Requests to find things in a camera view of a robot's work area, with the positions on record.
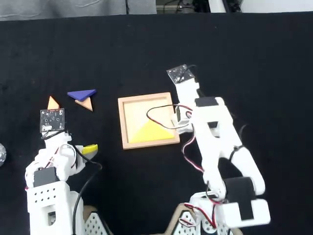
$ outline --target circuit board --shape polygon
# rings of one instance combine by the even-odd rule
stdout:
[[[195,76],[190,71],[189,67],[191,66],[181,65],[170,70],[167,70],[167,74],[174,82],[174,84],[179,84],[191,78],[195,78]]]
[[[40,132],[65,129],[64,109],[40,110]]]

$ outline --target gray fabric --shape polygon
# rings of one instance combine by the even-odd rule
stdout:
[[[128,0],[130,14],[156,14],[155,0]],[[0,21],[126,14],[125,0],[0,0]]]

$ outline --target perforated white bracket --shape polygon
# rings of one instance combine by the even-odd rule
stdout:
[[[30,234],[71,234],[70,202],[69,186],[63,181],[29,188],[27,208]]]
[[[216,229],[212,227],[212,225],[207,221],[206,219],[202,220],[202,229],[207,233],[207,234],[213,234],[216,232]]]
[[[98,213],[92,212],[85,222],[85,235],[109,235]]]
[[[196,224],[196,221],[194,220],[194,218],[192,217],[191,213],[189,211],[184,211],[180,218],[185,219],[187,221],[189,221],[192,224]],[[196,228],[192,227],[192,228],[187,228],[183,225],[181,225],[178,221],[177,221],[177,225],[174,228],[174,231],[172,233],[173,235],[196,235]]]
[[[202,229],[205,231],[207,234],[213,234],[217,231],[218,235],[228,235],[228,228],[225,224],[220,224],[217,223],[217,229],[214,229],[212,225],[207,221],[206,219],[202,220]]]
[[[217,234],[218,235],[228,235],[228,230],[230,228],[228,228],[225,224],[217,223],[216,226],[217,226]]]

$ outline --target yellow tangram piece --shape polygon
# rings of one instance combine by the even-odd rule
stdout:
[[[149,120],[142,128],[134,135],[129,143],[139,143],[146,141],[158,141],[172,139],[175,136],[169,131],[165,130],[159,124]]]
[[[77,104],[83,106],[84,108],[89,109],[90,111],[92,111],[92,105],[91,105],[90,97],[88,97],[84,101],[79,101],[79,100],[76,99],[75,102]]]
[[[49,97],[49,103],[47,109],[59,109],[59,104],[52,98],[52,96]]]

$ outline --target small orange triangle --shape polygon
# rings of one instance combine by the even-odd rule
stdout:
[[[48,103],[48,110],[49,109],[59,109],[59,104],[52,98],[52,96],[49,97],[49,103]]]
[[[79,101],[79,100],[75,100],[75,102],[81,106],[83,106],[86,109],[89,109],[90,111],[92,110],[92,105],[91,105],[91,99],[90,97],[88,97],[87,99],[85,99],[84,101]]]

